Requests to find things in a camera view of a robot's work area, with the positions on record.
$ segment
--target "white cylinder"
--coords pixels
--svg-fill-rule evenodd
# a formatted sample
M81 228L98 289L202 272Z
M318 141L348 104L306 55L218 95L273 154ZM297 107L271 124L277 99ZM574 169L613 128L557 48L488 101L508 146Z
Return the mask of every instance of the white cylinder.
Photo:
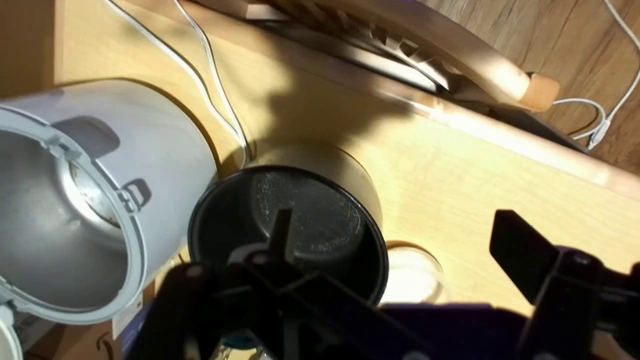
M97 325L187 242L217 177L175 102L125 80L0 102L0 305Z

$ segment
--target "wooden table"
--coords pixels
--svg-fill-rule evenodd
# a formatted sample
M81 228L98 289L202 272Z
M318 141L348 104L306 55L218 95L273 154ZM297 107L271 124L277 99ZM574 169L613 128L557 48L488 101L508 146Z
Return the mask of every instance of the wooden table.
M170 2L129 0L126 9L206 70L202 47ZM383 200L387 240L429 248L450 301L530 310L488 254L497 209L518 210L557 244L598 254L616 271L640 261L638 179L254 27L187 9L213 39L259 157L268 146L318 141L358 159ZM55 79L155 84L202 123L220 159L236 151L189 76L101 0L56 2Z

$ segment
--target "cord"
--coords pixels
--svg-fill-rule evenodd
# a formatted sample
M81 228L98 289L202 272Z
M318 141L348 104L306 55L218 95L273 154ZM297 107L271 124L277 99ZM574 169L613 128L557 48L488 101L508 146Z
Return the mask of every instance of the cord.
M252 161L252 151L249 146L249 138L243 130L243 124L232 108L232 104L227 99L227 93L222 88L220 76L218 76L218 68L213 60L214 52L211 48L208 39L204 36L202 29L189 16L189 12L182 9L182 4L179 0L175 0L175 4L179 7L179 11L182 12L182 16L190 23L190 27L195 27L200 34L200 39L204 36L206 42L206 52L208 52L208 64L211 64L211 73L214 79L214 84L220 91L220 99L225 102L225 107L231 111L234 124L229 123L214 107L213 102L213 95L211 88L206 87L202 75L197 70L197 67L187 60L175 47L170 47L169 42L164 42L156 32L153 32L151 29L147 29L143 23L139 23L130 12L126 12L121 4L117 4L115 0L105 0L105 4L108 9L112 9L112 12L117 12L123 21L126 21L130 27L135 27L147 41L151 41L156 48L160 48L169 58L172 58L197 84L200 97L204 99L204 107L206 111L214 117L214 120L220 123L220 126L231 132L231 136L240 144L243 148L243 166L249 165L249 161Z
M618 11L613 7L610 0L602 0L607 11L614 16L616 25L622 29L622 32L631 39L631 42L635 44L637 52L640 55L640 41L638 36L633 32L633 29L622 21L622 16L618 14ZM635 95L635 91L640 84L640 67L637 70L637 79L631 83L631 87L627 88L627 93L622 95L622 99L618 101L618 104L613 108L610 115L604 112L602 104L590 101L590 99L562 99L557 101L555 104L588 104L595 107L598 111L598 124L590 130L579 132L572 138L574 141L582 141L588 138L586 151L595 151L607 136L607 132L610 130L616 115L620 112L620 108L629 102L629 99Z

